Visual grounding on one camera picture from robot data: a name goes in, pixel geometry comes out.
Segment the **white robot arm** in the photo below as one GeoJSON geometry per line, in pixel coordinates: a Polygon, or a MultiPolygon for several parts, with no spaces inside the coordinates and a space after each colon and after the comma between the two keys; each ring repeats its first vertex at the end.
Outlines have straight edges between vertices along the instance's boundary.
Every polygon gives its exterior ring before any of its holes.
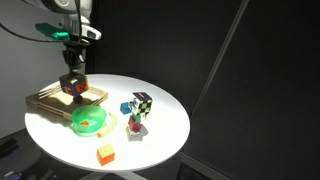
{"type": "Polygon", "coordinates": [[[69,35],[64,39],[62,51],[69,72],[77,72],[85,62],[82,51],[90,45],[89,39],[99,40],[100,31],[90,25],[92,0],[22,0],[23,2],[53,13],[61,14],[61,29],[69,35]]]}

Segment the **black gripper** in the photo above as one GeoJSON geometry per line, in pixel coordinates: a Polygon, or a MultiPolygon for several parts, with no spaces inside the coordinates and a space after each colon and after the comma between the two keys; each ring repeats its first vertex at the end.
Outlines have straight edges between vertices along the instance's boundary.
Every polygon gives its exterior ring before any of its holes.
{"type": "Polygon", "coordinates": [[[81,70],[83,68],[83,65],[86,63],[84,57],[81,54],[83,50],[90,45],[90,42],[83,39],[79,44],[74,44],[73,42],[64,42],[63,45],[66,47],[66,49],[62,51],[62,54],[65,63],[68,65],[69,73],[73,73],[73,57],[78,57],[75,70],[81,70]]]}

